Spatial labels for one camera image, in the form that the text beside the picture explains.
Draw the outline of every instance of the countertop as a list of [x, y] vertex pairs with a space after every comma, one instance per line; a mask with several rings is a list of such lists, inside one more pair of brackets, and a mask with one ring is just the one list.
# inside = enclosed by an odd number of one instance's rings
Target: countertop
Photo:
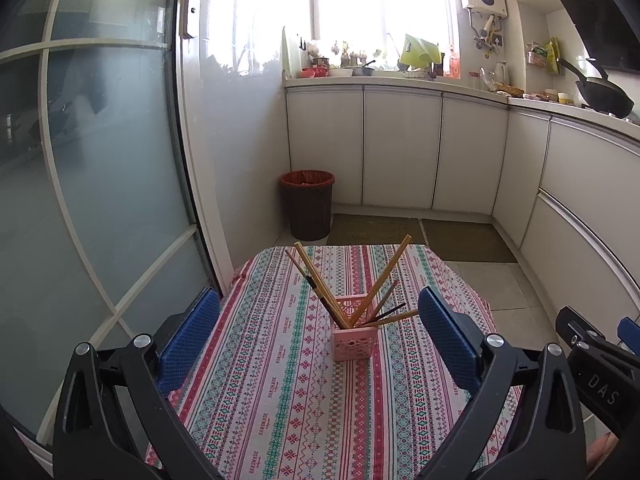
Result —
[[445, 83], [441, 81], [428, 81], [424, 79], [409, 79], [400, 77], [319, 77], [309, 79], [289, 79], [284, 81], [285, 88], [304, 88], [317, 86], [336, 85], [367, 85], [367, 86], [387, 86], [401, 88], [421, 88], [436, 92], [448, 92], [452, 94], [466, 95], [479, 99], [486, 99], [498, 103], [508, 104], [518, 108], [528, 108], [545, 114], [565, 116], [584, 121], [597, 126], [602, 126], [610, 130], [617, 131], [627, 137], [640, 141], [640, 126], [624, 121], [616, 117], [610, 117], [593, 110], [585, 110], [575, 106], [566, 106], [558, 103], [547, 103], [542, 101], [532, 101], [529, 99], [507, 98], [492, 94], [483, 90], [475, 90], [465, 86]]

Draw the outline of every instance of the chopstick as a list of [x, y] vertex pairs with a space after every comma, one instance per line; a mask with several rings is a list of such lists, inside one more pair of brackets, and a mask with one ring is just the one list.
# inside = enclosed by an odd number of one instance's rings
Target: chopstick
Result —
[[374, 321], [379, 321], [381, 320], [383, 317], [388, 316], [389, 314], [393, 314], [396, 310], [400, 310], [402, 307], [404, 307], [406, 305], [406, 303], [400, 303], [398, 306], [393, 307], [392, 309], [387, 310], [385, 313], [380, 314], [379, 316], [374, 317], [373, 319], [371, 319], [371, 321], [366, 321], [363, 324], [361, 324], [360, 326], [367, 326], [369, 323], [373, 323]]
[[314, 264], [311, 262], [311, 259], [309, 259], [309, 256], [305, 253], [305, 250], [302, 248], [302, 244], [300, 242], [296, 242], [293, 247], [300, 255], [300, 258], [302, 258], [302, 261], [306, 265], [306, 270], [309, 271], [309, 274], [311, 274], [311, 277], [316, 282], [316, 285], [322, 293], [322, 296], [324, 296], [326, 305], [324, 305], [323, 303], [323, 306], [328, 310], [331, 317], [335, 320], [336, 325], [343, 330], [353, 328], [353, 325], [345, 317], [345, 314], [340, 305], [338, 305], [338, 302], [335, 301], [334, 295], [331, 293], [331, 291], [329, 291], [329, 288], [322, 280], [322, 276], [320, 276], [320, 274], [314, 267]]
[[408, 317], [413, 317], [416, 314], [418, 314], [417, 308], [410, 310], [408, 312], [403, 312], [402, 314], [398, 314], [397, 316], [391, 316], [391, 317], [387, 317], [386, 319], [381, 319], [380, 321], [372, 321], [367, 325], [367, 327], [386, 325], [387, 323], [393, 323], [394, 321], [400, 321], [401, 319], [407, 319]]
[[322, 306], [324, 306], [324, 309], [329, 313], [329, 316], [331, 316], [331, 319], [334, 320], [334, 323], [337, 326], [340, 326], [340, 320], [338, 320], [338, 318], [335, 316], [334, 311], [329, 307], [326, 301], [326, 298], [322, 295], [322, 292], [318, 289], [318, 286], [316, 285], [316, 282], [314, 281], [314, 279], [305, 272], [302, 266], [300, 266], [300, 264], [295, 260], [292, 254], [289, 253], [289, 251], [287, 251], [286, 249], [284, 249], [284, 251], [287, 253], [287, 256], [293, 262], [296, 268], [299, 270], [300, 274], [302, 274], [302, 276], [307, 280], [309, 286], [311, 287], [315, 295], [318, 297], [318, 300], [320, 300], [320, 303], [322, 303]]
[[402, 256], [402, 253], [404, 252], [404, 250], [406, 249], [410, 241], [411, 241], [411, 235], [406, 235], [402, 240], [402, 243], [398, 247], [398, 250], [394, 253], [394, 255], [389, 260], [389, 263], [386, 264], [385, 269], [379, 275], [378, 279], [376, 280], [376, 283], [373, 284], [373, 287], [371, 287], [371, 290], [367, 293], [365, 299], [362, 300], [362, 303], [360, 303], [360, 306], [356, 309], [356, 311], [351, 316], [349, 320], [351, 323], [351, 326], [354, 326], [357, 320], [360, 319], [360, 316], [362, 316], [362, 313], [367, 309], [367, 307], [369, 306], [369, 303], [371, 303], [375, 295], [380, 290], [380, 287], [382, 287], [382, 285], [386, 282], [386, 279], [391, 274], [391, 271], [396, 266], [396, 263], [398, 263], [400, 256]]
[[394, 280], [394, 282], [391, 284], [391, 286], [388, 288], [388, 291], [385, 293], [385, 295], [382, 297], [382, 300], [380, 300], [380, 303], [378, 303], [378, 305], [376, 306], [375, 311], [373, 312], [373, 314], [371, 314], [371, 316], [369, 316], [367, 318], [367, 320], [363, 323], [367, 324], [370, 323], [371, 321], [373, 321], [373, 318], [375, 318], [378, 313], [380, 312], [380, 310], [382, 309], [382, 306], [386, 303], [386, 300], [389, 299], [389, 296], [391, 296], [391, 293], [394, 291], [394, 289], [396, 288], [396, 285], [400, 283], [400, 280]]

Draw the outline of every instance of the brown trash can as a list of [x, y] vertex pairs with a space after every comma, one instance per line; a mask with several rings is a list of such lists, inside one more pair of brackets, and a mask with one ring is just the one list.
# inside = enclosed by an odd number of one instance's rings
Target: brown trash can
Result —
[[301, 170], [280, 177], [280, 189], [291, 234], [298, 240], [320, 240], [331, 229], [331, 195], [335, 177], [328, 171]]

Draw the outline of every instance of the pan handle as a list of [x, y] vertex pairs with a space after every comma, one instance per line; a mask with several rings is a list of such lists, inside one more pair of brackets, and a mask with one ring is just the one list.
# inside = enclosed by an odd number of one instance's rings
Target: pan handle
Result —
[[607, 81], [609, 79], [609, 74], [607, 74], [606, 70], [604, 70], [599, 61], [597, 61], [593, 57], [588, 57], [587, 61], [591, 63], [598, 72], [600, 72], [600, 76], [604, 79], [604, 81]]
[[569, 63], [567, 60], [563, 59], [563, 58], [559, 58], [558, 61], [560, 62], [560, 64], [562, 66], [564, 66], [567, 70], [570, 70], [571, 72], [573, 72], [575, 75], [578, 76], [578, 78], [580, 79], [580, 81], [582, 81], [583, 83], [587, 82], [587, 78], [586, 76], [580, 72], [575, 66], [573, 66], [571, 63]]

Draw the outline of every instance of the pink plastic holder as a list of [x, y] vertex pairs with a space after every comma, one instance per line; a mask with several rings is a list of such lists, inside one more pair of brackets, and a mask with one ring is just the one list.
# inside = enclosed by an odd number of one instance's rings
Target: pink plastic holder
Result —
[[[335, 301], [338, 302], [344, 313], [350, 316], [355, 312], [365, 297], [366, 294], [340, 296], [335, 298]], [[374, 301], [371, 302], [366, 311], [360, 316], [357, 324], [363, 323], [367, 317], [373, 314], [375, 310]], [[331, 345], [334, 353], [334, 361], [369, 359], [377, 343], [377, 326], [340, 330], [333, 321], [331, 322]]]

